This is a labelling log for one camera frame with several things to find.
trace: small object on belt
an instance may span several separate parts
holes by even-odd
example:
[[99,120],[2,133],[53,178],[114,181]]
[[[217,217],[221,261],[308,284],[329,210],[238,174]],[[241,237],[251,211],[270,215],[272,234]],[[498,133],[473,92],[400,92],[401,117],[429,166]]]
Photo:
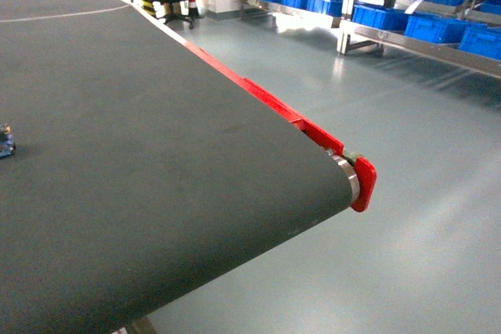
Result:
[[13,135],[10,133],[8,124],[0,124],[0,158],[3,156],[11,156],[16,151],[16,144],[13,140]]

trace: traffic cone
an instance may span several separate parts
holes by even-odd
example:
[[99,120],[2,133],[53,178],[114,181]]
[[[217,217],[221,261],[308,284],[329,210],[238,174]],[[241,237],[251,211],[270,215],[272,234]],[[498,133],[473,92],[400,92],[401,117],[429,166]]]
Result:
[[202,16],[200,16],[200,14],[198,13],[198,7],[196,6],[196,0],[189,0],[188,16],[194,20],[202,18]]
[[141,0],[142,8],[148,13],[150,16],[157,18],[157,13],[155,12],[155,7],[153,7],[153,3],[150,0]]

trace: metal table leg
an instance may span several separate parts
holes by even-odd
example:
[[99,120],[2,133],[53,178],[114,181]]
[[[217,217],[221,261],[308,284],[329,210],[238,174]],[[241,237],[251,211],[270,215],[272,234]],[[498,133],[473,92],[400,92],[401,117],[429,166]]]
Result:
[[[343,1],[342,20],[351,21],[351,16],[353,14],[353,7],[354,7],[356,1],[357,0],[344,0]],[[341,38],[337,41],[337,51],[340,54],[345,55],[348,52],[348,50],[350,49],[350,39],[351,39],[350,34],[343,31]]]

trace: red conveyor frame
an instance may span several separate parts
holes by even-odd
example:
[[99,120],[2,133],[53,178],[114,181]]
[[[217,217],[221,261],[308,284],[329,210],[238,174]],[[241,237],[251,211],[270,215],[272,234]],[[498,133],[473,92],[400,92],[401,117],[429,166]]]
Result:
[[[248,78],[239,76],[237,73],[230,70],[227,66],[219,62],[215,57],[211,56],[200,47],[187,41],[168,27],[162,29],[169,36],[184,45],[188,50],[190,50],[196,56],[200,57],[207,64],[215,68],[221,74],[224,74],[235,84],[239,85],[241,88],[252,94],[264,104],[275,110],[279,115],[288,120],[296,128],[303,131],[311,140],[316,142],[318,145],[320,145],[324,149],[332,149],[334,154],[346,158],[344,156],[344,144],[341,141],[325,132],[322,128],[314,124],[306,117],[302,116],[298,111],[292,109],[271,93],[267,92],[258,84],[254,83]],[[360,194],[358,199],[351,205],[351,208],[361,213],[365,211],[369,206],[369,201],[373,194],[374,185],[376,184],[377,173],[376,168],[363,156],[356,158],[355,165],[353,167],[359,179]]]

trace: dark gray belt surface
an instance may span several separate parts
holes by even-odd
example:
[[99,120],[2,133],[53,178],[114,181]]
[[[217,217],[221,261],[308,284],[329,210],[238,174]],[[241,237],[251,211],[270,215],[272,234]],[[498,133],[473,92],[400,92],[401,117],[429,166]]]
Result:
[[0,23],[0,57],[2,332],[111,332],[349,206],[314,142],[131,7]]

